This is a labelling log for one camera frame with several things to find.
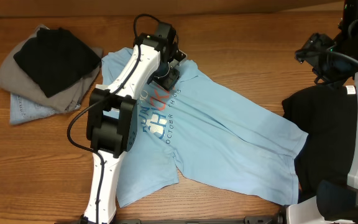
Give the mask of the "light blue printed t-shirt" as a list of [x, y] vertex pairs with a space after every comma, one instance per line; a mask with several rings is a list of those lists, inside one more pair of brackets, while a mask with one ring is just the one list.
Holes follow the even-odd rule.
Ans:
[[307, 133], [213, 82], [189, 60], [172, 91], [144, 86], [138, 131], [119, 174], [125, 207], [179, 176], [280, 205], [298, 201], [295, 157]]

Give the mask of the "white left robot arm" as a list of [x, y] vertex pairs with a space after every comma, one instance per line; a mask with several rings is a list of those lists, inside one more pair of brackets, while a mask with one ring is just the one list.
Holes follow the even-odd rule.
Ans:
[[137, 104], [146, 84], [171, 90], [180, 77], [177, 66], [187, 56], [178, 48], [177, 32], [159, 22], [154, 34], [136, 34], [134, 49], [119, 76], [96, 87], [89, 98], [86, 137], [92, 152], [93, 178], [87, 208], [80, 223], [113, 223], [116, 189], [122, 160], [137, 135]]

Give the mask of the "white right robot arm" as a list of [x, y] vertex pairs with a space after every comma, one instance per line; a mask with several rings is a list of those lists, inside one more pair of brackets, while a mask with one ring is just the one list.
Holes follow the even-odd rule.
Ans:
[[300, 199], [246, 223], [358, 223], [358, 1], [346, 1], [335, 38], [313, 34], [295, 53], [314, 85], [283, 101], [284, 117], [308, 133], [296, 157]]

